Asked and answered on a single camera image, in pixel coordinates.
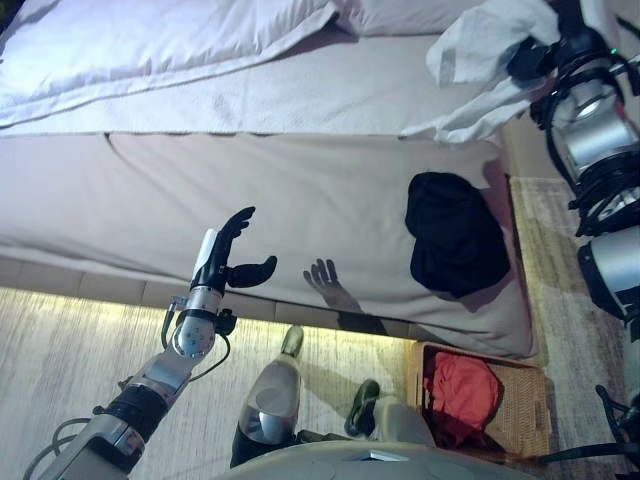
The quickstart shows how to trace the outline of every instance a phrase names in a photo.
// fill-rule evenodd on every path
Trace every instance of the black cloth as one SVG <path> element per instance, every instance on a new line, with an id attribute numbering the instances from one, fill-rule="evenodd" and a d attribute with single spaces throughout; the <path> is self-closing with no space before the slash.
<path id="1" fill-rule="evenodd" d="M 416 237 L 411 275 L 430 290 L 460 298 L 509 271 L 500 225 L 464 178 L 435 172 L 413 177 L 405 224 Z"/>

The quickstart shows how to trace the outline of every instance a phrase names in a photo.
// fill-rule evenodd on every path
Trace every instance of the white towel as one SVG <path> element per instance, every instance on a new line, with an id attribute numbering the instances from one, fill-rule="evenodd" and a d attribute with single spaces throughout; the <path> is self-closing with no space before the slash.
<path id="1" fill-rule="evenodd" d="M 449 143 L 485 139 L 525 111 L 545 80 L 516 85 L 506 67 L 529 36 L 547 45 L 560 38 L 556 13 L 543 0 L 489 0 L 464 12 L 431 47 L 427 67 L 441 87 L 481 82 L 482 93 L 403 134 Z"/>

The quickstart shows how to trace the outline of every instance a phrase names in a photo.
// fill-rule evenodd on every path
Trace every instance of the floor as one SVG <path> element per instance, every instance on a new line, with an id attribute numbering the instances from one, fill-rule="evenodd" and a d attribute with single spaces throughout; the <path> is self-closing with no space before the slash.
<path id="1" fill-rule="evenodd" d="M 160 351 L 161 310 L 0 289 L 0 477 L 21 478 L 58 424 L 89 416 Z M 287 326 L 239 320 L 226 363 L 188 387 L 132 479 L 212 479 L 229 465 L 239 408 Z M 299 428 L 343 433 L 358 385 L 404 395 L 407 340 L 305 327 Z M 214 349 L 211 360 L 220 355 Z"/>
<path id="2" fill-rule="evenodd" d="M 576 259 L 586 240 L 574 236 L 578 219 L 562 180 L 512 179 L 512 195 L 527 289 L 540 343 L 532 359 L 544 367 L 552 418 L 552 448 L 613 442 L 596 384 L 624 399 L 622 322 L 589 298 Z M 549 479 L 614 479 L 630 464 L 600 457 L 552 464 Z"/>

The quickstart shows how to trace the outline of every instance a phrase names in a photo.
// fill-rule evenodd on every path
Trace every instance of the black strap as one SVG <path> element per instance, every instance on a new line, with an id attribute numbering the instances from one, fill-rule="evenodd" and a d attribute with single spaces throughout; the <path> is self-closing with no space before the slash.
<path id="1" fill-rule="evenodd" d="M 561 462 L 577 458 L 604 457 L 607 455 L 640 454 L 640 443 L 599 443 L 584 447 L 570 448 L 536 458 L 538 463 Z"/>

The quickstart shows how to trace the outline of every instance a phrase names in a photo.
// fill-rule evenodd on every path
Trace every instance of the white bed sheet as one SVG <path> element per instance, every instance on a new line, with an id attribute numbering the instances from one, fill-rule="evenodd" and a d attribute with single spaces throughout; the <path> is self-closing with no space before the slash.
<path id="1" fill-rule="evenodd" d="M 476 351 L 527 356 L 535 341 L 518 281 L 508 193 L 497 149 L 445 148 L 389 137 L 102 135 L 0 142 L 0 254 L 38 252 L 187 280 L 202 235 L 255 205 L 230 264 L 279 257 L 274 277 L 245 293 L 325 307 L 303 279 L 331 258 L 366 313 L 423 324 Z M 426 171 L 483 190 L 503 226 L 512 268 L 495 287 L 442 300 L 410 275 L 407 188 Z"/>
<path id="2" fill-rule="evenodd" d="M 400 135 L 462 107 L 482 85 L 441 89 L 425 55 L 438 37 L 356 39 L 325 28 L 271 62 L 97 100 L 0 135 L 94 132 Z"/>

